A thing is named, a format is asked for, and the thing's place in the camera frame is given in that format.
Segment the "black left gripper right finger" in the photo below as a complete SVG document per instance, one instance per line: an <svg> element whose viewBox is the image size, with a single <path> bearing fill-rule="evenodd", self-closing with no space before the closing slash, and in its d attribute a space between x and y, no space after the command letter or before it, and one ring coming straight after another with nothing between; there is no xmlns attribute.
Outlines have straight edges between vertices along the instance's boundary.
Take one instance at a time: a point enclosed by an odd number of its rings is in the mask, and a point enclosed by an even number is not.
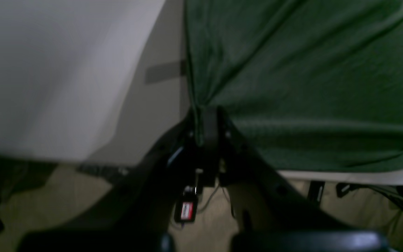
<svg viewBox="0 0 403 252"><path fill-rule="evenodd" d="M267 164L217 109L222 183L229 193L239 232L232 252L387 252L387 238L327 214Z"/></svg>

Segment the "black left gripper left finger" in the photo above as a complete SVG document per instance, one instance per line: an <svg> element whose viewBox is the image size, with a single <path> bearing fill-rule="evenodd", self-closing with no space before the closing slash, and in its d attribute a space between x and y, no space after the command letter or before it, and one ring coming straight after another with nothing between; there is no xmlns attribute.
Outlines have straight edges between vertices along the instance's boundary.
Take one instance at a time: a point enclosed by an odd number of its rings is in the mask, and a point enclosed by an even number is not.
<svg viewBox="0 0 403 252"><path fill-rule="evenodd" d="M175 252L168 233L174 205L188 185L213 183L218 109L190 112L167 131L95 205L76 218L24 236L20 252Z"/></svg>

